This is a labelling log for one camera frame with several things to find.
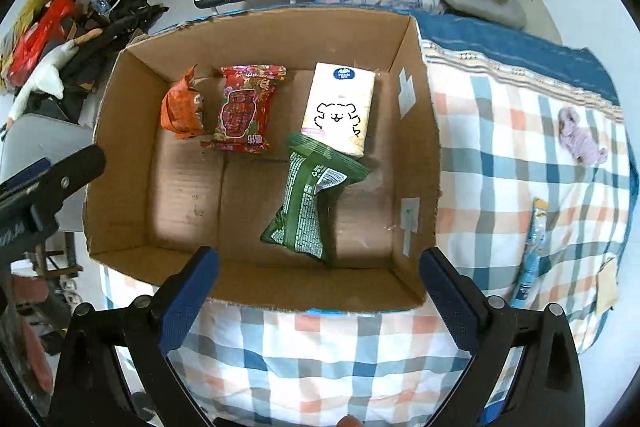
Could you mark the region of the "blue snack packet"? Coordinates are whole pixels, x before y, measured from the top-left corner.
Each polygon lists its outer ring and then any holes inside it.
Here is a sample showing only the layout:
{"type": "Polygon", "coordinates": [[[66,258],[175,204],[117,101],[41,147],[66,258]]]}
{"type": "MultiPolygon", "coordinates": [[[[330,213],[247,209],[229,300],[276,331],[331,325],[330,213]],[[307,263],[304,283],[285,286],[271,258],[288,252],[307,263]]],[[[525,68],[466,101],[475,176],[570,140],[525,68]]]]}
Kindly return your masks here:
{"type": "Polygon", "coordinates": [[[530,291],[538,277],[541,254],[546,241],[547,217],[548,202],[535,198],[523,249],[521,269],[511,296],[512,308],[526,307],[530,291]]]}

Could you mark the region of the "orange snack packet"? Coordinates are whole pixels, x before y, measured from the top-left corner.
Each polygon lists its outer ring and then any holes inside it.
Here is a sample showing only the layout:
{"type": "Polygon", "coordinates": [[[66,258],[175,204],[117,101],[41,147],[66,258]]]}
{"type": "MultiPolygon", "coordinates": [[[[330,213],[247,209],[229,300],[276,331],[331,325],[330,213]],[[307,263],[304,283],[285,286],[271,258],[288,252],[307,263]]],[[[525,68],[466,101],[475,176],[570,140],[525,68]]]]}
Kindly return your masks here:
{"type": "Polygon", "coordinates": [[[191,139],[204,135],[203,100],[192,86],[195,67],[192,66],[174,82],[160,103],[160,127],[172,132],[176,139],[191,139]]]}

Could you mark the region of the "red floral wet wipes pack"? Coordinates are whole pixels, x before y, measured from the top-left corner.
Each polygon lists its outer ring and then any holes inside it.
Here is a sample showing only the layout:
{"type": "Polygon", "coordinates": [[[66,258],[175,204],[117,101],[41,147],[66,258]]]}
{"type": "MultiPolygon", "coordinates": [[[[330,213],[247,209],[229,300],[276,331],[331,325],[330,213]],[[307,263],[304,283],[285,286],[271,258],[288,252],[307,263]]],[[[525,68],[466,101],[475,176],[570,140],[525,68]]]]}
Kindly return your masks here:
{"type": "Polygon", "coordinates": [[[269,150],[266,138],[270,98],[285,80],[283,65],[235,65],[221,69],[224,76],[216,128],[202,147],[225,152],[261,154],[269,150]]]}

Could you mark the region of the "green snack packet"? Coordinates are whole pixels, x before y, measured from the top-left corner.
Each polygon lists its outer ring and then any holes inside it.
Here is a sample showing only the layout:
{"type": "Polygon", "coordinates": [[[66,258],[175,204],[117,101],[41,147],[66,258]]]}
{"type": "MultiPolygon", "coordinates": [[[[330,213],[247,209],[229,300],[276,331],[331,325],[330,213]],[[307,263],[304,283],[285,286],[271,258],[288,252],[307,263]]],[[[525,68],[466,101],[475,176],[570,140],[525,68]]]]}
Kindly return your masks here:
{"type": "Polygon", "coordinates": [[[345,187],[365,180],[369,174],[370,169],[361,162],[329,145],[301,133],[291,134],[283,202],[260,240],[332,265],[332,202],[345,187]]]}

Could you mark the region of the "purple knitted sock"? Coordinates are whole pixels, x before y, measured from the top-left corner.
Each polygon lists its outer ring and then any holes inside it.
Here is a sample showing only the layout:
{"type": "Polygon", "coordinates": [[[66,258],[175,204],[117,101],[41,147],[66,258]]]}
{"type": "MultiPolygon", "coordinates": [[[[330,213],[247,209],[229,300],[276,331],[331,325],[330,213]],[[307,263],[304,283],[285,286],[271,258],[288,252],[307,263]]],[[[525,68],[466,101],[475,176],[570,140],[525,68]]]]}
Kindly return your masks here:
{"type": "Polygon", "coordinates": [[[579,115],[573,107],[565,106],[559,111],[559,141],[578,165],[599,166],[608,159],[608,150],[580,127],[579,115]]]}

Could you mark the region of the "white tissue pack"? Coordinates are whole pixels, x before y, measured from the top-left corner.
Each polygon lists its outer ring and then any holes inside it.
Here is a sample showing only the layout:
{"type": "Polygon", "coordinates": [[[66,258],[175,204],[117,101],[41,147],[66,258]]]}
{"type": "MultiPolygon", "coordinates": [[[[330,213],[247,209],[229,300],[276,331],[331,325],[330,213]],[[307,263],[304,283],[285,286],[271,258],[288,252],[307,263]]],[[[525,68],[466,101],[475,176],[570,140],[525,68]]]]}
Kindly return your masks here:
{"type": "Polygon", "coordinates": [[[317,63],[300,132],[347,156],[361,158],[368,131],[375,72],[317,63]]]}

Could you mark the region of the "grey chair at left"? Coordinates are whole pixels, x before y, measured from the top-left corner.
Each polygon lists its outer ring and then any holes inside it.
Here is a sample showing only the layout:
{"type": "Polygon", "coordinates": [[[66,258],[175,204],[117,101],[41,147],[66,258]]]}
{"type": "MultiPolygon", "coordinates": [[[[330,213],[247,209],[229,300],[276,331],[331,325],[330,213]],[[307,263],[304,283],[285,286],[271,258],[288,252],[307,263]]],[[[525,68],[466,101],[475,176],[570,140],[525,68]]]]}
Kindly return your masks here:
{"type": "MultiPolygon", "coordinates": [[[[25,114],[6,132],[1,147],[1,181],[46,158],[52,165],[72,156],[92,143],[92,130],[58,119],[37,114],[25,114]]],[[[68,174],[58,185],[65,188],[65,199],[55,215],[62,232],[84,231],[85,187],[77,185],[68,174]]]]}

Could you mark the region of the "white goose plush toy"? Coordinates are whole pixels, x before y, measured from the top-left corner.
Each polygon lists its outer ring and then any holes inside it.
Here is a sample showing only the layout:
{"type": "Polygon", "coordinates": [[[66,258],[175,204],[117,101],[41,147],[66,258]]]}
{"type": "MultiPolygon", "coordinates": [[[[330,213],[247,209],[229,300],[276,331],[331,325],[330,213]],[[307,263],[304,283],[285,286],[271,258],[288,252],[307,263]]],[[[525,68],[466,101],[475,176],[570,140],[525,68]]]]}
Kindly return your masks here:
{"type": "Polygon", "coordinates": [[[62,100],[64,84],[60,77],[60,69],[78,53],[82,44],[99,37],[102,32],[101,28],[90,30],[85,35],[56,46],[43,57],[14,98],[8,117],[6,117],[6,129],[11,128],[14,122],[25,113],[32,92],[41,91],[62,100]]]}

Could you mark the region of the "red plastic bag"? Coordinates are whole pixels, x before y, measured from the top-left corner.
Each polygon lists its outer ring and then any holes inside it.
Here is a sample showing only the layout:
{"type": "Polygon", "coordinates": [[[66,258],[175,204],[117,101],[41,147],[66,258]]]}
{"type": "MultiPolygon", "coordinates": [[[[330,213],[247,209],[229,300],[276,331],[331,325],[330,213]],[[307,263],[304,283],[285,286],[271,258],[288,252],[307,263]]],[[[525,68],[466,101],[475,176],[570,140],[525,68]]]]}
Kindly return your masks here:
{"type": "Polygon", "coordinates": [[[64,38],[61,20],[75,13],[74,0],[28,0],[14,29],[17,40],[2,58],[2,78],[18,89],[36,67],[44,46],[64,38]]]}

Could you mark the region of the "plaid checkered table cloth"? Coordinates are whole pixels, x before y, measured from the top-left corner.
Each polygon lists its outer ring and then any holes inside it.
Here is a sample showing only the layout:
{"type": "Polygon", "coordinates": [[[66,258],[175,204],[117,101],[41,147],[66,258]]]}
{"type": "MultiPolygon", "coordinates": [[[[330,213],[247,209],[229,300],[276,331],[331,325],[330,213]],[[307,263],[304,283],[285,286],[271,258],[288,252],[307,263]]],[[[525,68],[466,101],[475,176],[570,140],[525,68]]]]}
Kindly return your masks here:
{"type": "MultiPolygon", "coordinates": [[[[440,150],[434,246],[488,295],[509,297],[533,201],[547,238],[527,303],[559,303],[578,350],[597,339],[597,276],[623,254],[638,197],[613,83],[586,50],[480,20],[415,15],[440,150]],[[559,141],[573,107],[608,159],[578,165],[559,141]]],[[[171,355],[210,417],[251,426],[416,426],[438,408],[468,355],[425,294],[410,310],[286,311],[212,295],[171,355]]]]}

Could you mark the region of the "brown cardboard box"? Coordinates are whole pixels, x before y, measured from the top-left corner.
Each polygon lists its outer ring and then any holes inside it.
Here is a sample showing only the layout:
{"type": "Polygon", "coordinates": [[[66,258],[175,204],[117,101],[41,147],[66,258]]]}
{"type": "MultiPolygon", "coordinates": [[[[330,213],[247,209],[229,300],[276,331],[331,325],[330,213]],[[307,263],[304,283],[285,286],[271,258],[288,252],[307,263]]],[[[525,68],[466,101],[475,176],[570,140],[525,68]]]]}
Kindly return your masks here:
{"type": "Polygon", "coordinates": [[[130,44],[102,98],[94,142],[106,167],[87,190],[90,257],[158,285],[209,246],[215,299],[286,311],[387,312],[424,303],[418,261],[436,242],[439,135],[420,20],[397,12],[290,5],[215,16],[130,44]],[[330,265],[260,236],[282,205],[286,140],[302,127],[319,63],[375,72],[363,164],[369,176],[330,195],[330,265]],[[288,71],[268,116],[269,150],[223,152],[160,127],[171,83],[194,72],[207,124],[224,66],[288,71]]]}

